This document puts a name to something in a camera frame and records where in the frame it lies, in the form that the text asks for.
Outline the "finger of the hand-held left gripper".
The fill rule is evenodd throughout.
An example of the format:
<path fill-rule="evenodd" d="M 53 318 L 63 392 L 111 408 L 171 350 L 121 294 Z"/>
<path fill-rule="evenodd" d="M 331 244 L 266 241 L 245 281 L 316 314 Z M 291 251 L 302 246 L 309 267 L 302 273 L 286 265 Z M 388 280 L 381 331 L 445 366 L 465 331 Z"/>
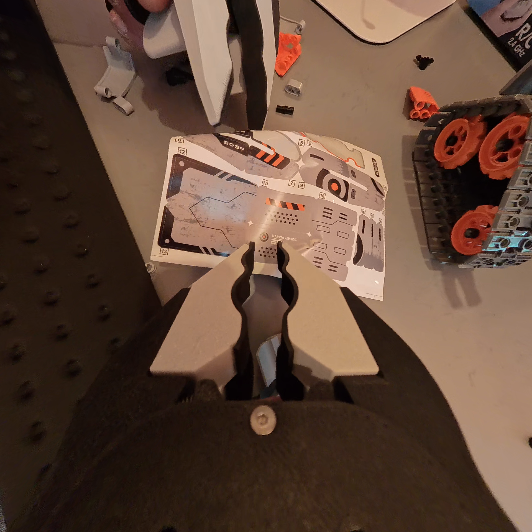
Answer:
<path fill-rule="evenodd" d="M 261 130 L 267 116 L 278 53 L 279 25 L 278 1 L 238 1 L 247 123 L 251 130 Z"/>
<path fill-rule="evenodd" d="M 174 1 L 190 66 L 210 125 L 220 123 L 232 77 L 226 1 Z"/>

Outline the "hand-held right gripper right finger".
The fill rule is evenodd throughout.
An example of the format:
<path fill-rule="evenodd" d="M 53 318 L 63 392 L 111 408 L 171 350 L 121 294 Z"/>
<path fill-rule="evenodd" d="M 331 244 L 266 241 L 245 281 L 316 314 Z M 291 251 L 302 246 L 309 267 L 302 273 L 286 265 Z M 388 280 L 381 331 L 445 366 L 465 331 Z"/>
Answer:
<path fill-rule="evenodd" d="M 379 367 L 339 284 L 289 244 L 277 244 L 283 315 L 276 390 L 301 400 L 307 388 L 339 377 L 376 376 Z"/>

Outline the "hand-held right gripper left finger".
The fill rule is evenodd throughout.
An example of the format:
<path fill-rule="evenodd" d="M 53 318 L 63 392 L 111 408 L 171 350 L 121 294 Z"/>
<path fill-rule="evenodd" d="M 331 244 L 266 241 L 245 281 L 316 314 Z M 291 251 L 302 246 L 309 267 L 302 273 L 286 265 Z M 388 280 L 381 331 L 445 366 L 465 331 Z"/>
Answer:
<path fill-rule="evenodd" d="M 254 242 L 244 244 L 178 295 L 185 296 L 157 355 L 153 375 L 212 380 L 229 400 L 253 395 L 253 356 L 243 304 L 250 296 Z"/>

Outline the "robot sticker sheet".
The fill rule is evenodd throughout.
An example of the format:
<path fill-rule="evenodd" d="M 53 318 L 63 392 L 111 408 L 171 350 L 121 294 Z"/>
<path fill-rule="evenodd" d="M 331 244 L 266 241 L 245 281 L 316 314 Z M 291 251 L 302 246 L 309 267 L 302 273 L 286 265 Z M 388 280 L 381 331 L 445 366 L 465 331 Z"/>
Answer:
<path fill-rule="evenodd" d="M 279 277 L 282 242 L 355 295 L 382 301 L 387 185 L 380 156 L 336 138 L 176 136 L 150 258 L 213 268 L 254 242 L 254 273 Z"/>

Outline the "grey orange tracked toy robot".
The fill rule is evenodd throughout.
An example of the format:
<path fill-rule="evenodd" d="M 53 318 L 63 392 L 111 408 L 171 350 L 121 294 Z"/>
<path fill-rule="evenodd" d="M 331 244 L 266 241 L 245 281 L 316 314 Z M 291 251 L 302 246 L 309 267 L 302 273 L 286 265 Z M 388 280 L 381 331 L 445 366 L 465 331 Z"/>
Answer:
<path fill-rule="evenodd" d="M 412 158 L 435 260 L 471 269 L 531 261 L 531 61 L 499 96 L 439 108 Z"/>

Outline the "person's left hand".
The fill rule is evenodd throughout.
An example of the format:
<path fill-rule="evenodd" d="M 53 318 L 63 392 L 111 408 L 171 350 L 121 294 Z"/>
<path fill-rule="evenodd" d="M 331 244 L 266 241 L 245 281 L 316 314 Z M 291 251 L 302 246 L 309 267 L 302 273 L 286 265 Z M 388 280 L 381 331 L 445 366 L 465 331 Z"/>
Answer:
<path fill-rule="evenodd" d="M 143 50 L 143 31 L 152 13 L 163 12 L 171 1 L 105 1 L 111 24 L 132 47 Z"/>

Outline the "orange plastic panel piece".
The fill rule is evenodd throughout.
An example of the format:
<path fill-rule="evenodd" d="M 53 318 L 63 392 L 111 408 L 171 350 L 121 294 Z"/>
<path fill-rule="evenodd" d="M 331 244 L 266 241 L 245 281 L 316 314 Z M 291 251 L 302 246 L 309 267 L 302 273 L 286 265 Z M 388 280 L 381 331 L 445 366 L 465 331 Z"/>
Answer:
<path fill-rule="evenodd" d="M 301 38 L 301 35 L 279 33 L 275 62 L 275 71 L 278 76 L 283 77 L 301 55 Z"/>

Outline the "grey curved panel piece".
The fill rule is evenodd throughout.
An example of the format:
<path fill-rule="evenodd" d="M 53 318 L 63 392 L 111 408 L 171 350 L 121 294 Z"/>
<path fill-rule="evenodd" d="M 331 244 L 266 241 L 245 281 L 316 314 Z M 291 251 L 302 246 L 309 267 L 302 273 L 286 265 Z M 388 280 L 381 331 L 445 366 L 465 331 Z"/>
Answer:
<path fill-rule="evenodd" d="M 106 37 L 103 51 L 108 67 L 94 90 L 105 98 L 124 97 L 136 78 L 132 56 L 122 49 L 118 39 L 110 36 Z"/>

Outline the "white stand base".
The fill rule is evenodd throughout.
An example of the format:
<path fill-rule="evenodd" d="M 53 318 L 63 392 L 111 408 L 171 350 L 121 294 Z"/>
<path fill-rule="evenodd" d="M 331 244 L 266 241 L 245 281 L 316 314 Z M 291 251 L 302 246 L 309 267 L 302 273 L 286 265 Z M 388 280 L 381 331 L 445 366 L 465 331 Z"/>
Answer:
<path fill-rule="evenodd" d="M 354 36 L 387 44 L 454 4 L 454 1 L 316 1 Z"/>

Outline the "orange triple-hole connector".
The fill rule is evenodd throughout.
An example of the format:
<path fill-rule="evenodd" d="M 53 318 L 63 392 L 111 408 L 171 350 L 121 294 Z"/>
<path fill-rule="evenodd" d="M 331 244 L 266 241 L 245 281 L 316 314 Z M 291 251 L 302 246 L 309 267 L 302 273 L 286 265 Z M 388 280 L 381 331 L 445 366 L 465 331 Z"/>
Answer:
<path fill-rule="evenodd" d="M 438 113 L 439 106 L 429 91 L 411 86 L 408 95 L 412 103 L 409 111 L 409 118 L 411 120 L 426 121 Z"/>

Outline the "blue robot kit box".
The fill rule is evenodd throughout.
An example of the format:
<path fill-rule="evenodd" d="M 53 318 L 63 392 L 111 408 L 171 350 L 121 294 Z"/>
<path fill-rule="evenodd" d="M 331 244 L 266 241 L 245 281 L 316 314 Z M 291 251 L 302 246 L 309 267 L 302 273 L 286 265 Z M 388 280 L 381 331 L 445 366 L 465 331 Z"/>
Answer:
<path fill-rule="evenodd" d="M 516 69 L 531 60 L 531 1 L 468 1 L 471 14 Z"/>

